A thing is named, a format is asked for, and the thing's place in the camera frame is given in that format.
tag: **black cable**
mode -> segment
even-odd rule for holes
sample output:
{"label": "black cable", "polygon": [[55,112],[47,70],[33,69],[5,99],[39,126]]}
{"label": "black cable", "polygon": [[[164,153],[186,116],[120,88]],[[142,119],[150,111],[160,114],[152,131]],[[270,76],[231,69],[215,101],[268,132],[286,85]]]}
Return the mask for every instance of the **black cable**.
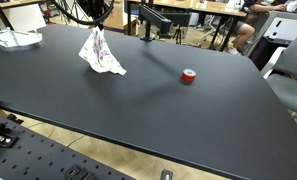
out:
{"label": "black cable", "polygon": [[114,8],[114,3],[115,0],[112,0],[110,3],[110,7],[108,9],[108,11],[105,12],[104,15],[102,15],[100,18],[94,20],[94,21],[82,21],[77,19],[76,17],[74,17],[73,15],[71,15],[70,13],[68,13],[64,8],[62,8],[57,2],[56,0],[51,0],[52,3],[55,4],[55,6],[62,12],[64,13],[67,17],[69,17],[70,19],[74,20],[75,22],[79,23],[79,24],[83,24],[83,25],[97,25],[100,24],[101,22],[103,22],[110,14],[110,12],[112,11],[112,9]]}

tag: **red tape roll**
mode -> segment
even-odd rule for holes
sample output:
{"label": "red tape roll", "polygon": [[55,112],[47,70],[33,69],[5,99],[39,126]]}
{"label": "red tape roll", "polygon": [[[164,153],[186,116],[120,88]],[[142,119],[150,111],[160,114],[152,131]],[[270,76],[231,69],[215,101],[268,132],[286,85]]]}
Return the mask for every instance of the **red tape roll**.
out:
{"label": "red tape roll", "polygon": [[186,82],[194,81],[195,77],[196,77],[196,72],[191,69],[185,69],[181,75],[181,78]]}

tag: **black table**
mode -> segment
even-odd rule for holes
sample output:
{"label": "black table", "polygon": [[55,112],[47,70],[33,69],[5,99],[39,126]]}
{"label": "black table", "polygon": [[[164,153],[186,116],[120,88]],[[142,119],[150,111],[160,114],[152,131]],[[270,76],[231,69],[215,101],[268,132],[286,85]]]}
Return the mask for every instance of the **black table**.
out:
{"label": "black table", "polygon": [[98,74],[78,56],[89,30],[39,32],[42,48],[0,51],[3,109],[225,177],[297,180],[297,125],[249,59],[106,33],[128,72]]}

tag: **crumpled towel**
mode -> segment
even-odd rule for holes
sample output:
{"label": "crumpled towel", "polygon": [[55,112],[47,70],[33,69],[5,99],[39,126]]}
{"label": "crumpled towel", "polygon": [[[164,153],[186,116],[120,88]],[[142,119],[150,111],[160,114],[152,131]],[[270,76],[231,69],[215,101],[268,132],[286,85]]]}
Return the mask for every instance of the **crumpled towel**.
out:
{"label": "crumpled towel", "polygon": [[111,54],[105,37],[98,27],[93,29],[79,56],[88,61],[91,68],[98,73],[109,71],[124,75],[127,72]]}

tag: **floor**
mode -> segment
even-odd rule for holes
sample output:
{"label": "floor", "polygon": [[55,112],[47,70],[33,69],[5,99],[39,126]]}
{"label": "floor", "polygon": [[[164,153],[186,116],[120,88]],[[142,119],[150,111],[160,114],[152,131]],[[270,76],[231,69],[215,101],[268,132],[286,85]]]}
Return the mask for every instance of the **floor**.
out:
{"label": "floor", "polygon": [[[65,24],[60,16],[51,19],[57,24]],[[76,23],[70,23],[71,26],[77,26]],[[197,31],[192,27],[188,28],[188,34],[183,42],[196,46],[199,37],[204,34],[204,31]],[[208,41],[203,42],[203,47],[209,45],[211,36]],[[175,43],[175,40],[166,40],[168,43]],[[123,172],[135,179],[141,180],[159,180],[161,172],[164,169],[174,173],[175,180],[222,180],[226,179],[211,173],[200,171],[184,165],[180,165],[168,160],[147,155],[138,151],[130,150],[118,145],[104,142],[92,137],[88,137],[79,133],[75,133],[60,127],[55,127],[50,124],[42,123],[30,118],[18,116],[24,120],[22,124],[37,133],[40,133],[50,139],[57,141],[65,146],[68,146],[82,154],[85,154],[97,161],[100,161],[116,170]]]}

